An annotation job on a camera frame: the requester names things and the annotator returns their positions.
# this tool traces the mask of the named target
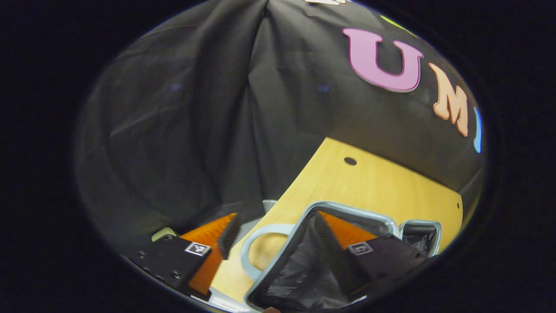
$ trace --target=black fabric backdrop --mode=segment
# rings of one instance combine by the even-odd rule
[[[184,2],[4,5],[9,25],[3,126],[10,145],[0,310],[196,311],[115,262],[80,211],[70,166],[73,126],[91,82],[138,36],[181,12]],[[465,72],[476,97],[490,99],[485,122],[499,115],[505,144],[491,145],[500,179],[489,181],[469,232],[435,268],[443,271],[379,301],[372,311],[554,311],[554,3],[398,0],[375,1],[373,7]]]
[[[343,28],[383,36],[387,72],[402,72],[393,40],[420,50],[417,89],[359,78]],[[429,62],[466,92],[467,137],[434,114]],[[426,42],[355,3],[208,1],[141,36],[96,84],[76,125],[77,184],[117,248],[232,212],[261,217],[262,200],[279,199],[326,136],[460,192],[465,212],[479,198],[489,144],[473,147],[473,91]]]

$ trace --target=screw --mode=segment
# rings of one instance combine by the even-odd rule
[[[178,271],[174,271],[172,277],[178,280],[181,279],[181,274]]]

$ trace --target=black cloth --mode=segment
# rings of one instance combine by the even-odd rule
[[[284,312],[313,311],[337,309],[356,300],[341,292],[329,264],[330,256],[319,241],[315,214],[302,221],[272,269],[249,295],[253,304]],[[376,236],[389,233],[388,227],[378,221],[353,216],[347,221]]]
[[[350,66],[346,27],[383,36],[378,63],[388,72],[402,69],[392,40],[422,51],[420,85],[401,94],[363,81]],[[466,92],[466,138],[434,114],[428,62]],[[163,227],[187,230],[231,212],[260,217],[261,201],[278,199],[329,136],[461,192],[467,210],[486,154],[473,148],[475,104],[426,42],[356,3],[211,0],[107,66],[78,123],[78,188],[111,244],[141,247]]]

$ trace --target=orange letter m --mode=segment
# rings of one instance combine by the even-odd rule
[[[434,112],[445,120],[451,117],[452,124],[458,122],[459,132],[467,137],[469,130],[467,129],[466,94],[460,86],[457,86],[454,92],[446,73],[432,63],[429,63],[429,66],[436,73],[436,79],[438,80],[438,102],[434,104]]]

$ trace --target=letter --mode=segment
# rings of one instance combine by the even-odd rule
[[[343,33],[350,39],[349,57],[353,70],[366,82],[395,92],[409,92],[417,88],[421,75],[421,51],[400,41],[394,45],[401,50],[403,69],[401,74],[394,75],[383,71],[378,64],[378,43],[382,42],[379,35],[358,30],[344,28]]]
[[[460,86],[457,86],[454,92],[446,73],[432,63],[429,63],[429,66],[436,73],[438,80],[438,102],[433,106],[434,112],[445,120],[451,117],[452,124],[457,122],[459,132],[467,137],[469,130],[467,128],[467,96],[465,92]]]
[[[481,141],[483,139],[483,123],[481,122],[481,116],[479,115],[479,110],[476,107],[473,107],[475,110],[475,118],[477,120],[477,134],[475,135],[475,139],[473,140],[473,145],[475,146],[475,151],[477,153],[481,153]]]

